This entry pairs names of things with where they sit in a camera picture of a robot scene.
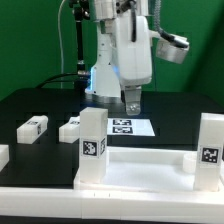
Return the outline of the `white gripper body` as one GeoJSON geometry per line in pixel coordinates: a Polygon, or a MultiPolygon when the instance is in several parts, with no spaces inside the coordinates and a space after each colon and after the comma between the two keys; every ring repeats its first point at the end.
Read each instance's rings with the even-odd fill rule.
{"type": "Polygon", "coordinates": [[[131,40],[132,19],[129,13],[113,21],[111,35],[111,65],[122,86],[139,86],[151,81],[152,62],[148,22],[136,18],[136,41],[131,40]]]}

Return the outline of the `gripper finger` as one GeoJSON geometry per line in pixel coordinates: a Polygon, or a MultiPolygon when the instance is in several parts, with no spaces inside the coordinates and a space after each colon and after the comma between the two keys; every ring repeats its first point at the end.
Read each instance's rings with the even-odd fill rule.
{"type": "Polygon", "coordinates": [[[141,87],[130,86],[124,90],[125,96],[125,108],[126,113],[129,116],[138,115],[141,112],[140,101],[141,101],[141,87]]]}

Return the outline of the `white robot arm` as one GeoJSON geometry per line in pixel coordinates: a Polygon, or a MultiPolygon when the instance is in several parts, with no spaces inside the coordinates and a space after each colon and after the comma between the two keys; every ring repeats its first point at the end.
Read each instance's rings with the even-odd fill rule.
{"type": "Polygon", "coordinates": [[[94,21],[97,59],[85,95],[102,103],[124,103],[141,112],[141,87],[151,81],[149,0],[69,0],[77,22],[94,21]]]}

